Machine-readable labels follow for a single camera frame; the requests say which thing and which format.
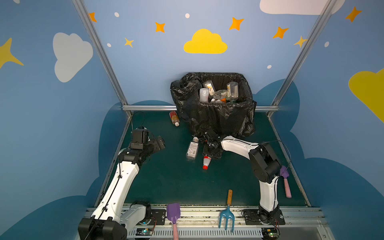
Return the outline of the brown tea bottle back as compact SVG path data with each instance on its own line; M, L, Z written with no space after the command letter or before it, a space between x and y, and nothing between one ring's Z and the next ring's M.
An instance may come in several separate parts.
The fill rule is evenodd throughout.
M176 111L170 112L170 119L172 121L172 124L175 125L176 127L178 127L180 125L180 119L179 119Z

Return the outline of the small clear white label bottle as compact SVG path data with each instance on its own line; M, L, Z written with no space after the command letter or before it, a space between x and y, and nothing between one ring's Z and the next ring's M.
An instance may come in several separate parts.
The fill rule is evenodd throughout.
M210 96L213 96L215 94L216 90L215 90L214 84L211 80L203 82L203 86L204 86L204 88L209 90Z

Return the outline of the white orange label bottle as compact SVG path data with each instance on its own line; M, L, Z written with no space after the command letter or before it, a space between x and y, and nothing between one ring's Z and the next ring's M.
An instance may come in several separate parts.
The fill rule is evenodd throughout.
M210 90L207 88L200 89L199 101L201 103L208 103L210 97Z

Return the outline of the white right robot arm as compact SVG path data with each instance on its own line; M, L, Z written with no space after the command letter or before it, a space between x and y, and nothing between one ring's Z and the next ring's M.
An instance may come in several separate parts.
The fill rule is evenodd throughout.
M207 141L206 155L214 158L223 151L245 157L251 162L255 177L260 184L259 210L270 216L279 209L277 184L282 164L269 143L251 143L233 136L216 134L213 130L204 133Z

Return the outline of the white red label bottle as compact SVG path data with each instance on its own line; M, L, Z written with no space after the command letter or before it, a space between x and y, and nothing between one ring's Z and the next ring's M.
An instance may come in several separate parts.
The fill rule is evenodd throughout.
M209 168L209 165L211 163L212 158L209 156L204 156L203 158L203 170L207 170Z

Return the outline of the clear bottle green white label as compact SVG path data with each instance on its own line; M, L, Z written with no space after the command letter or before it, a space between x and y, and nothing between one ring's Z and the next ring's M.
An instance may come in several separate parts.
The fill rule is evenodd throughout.
M239 84L237 82L229 82L227 84L227 98L236 101L239 97Z

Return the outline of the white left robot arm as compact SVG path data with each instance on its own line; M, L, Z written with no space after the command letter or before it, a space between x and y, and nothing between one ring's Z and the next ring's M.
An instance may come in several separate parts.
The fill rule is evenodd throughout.
M165 148L165 141L158 136L141 147L131 142L128 148L120 150L116 173L106 194L91 217L83 218L78 225L81 240L126 240L129 231L150 218L148 203L136 203L124 214L122 208L143 162Z

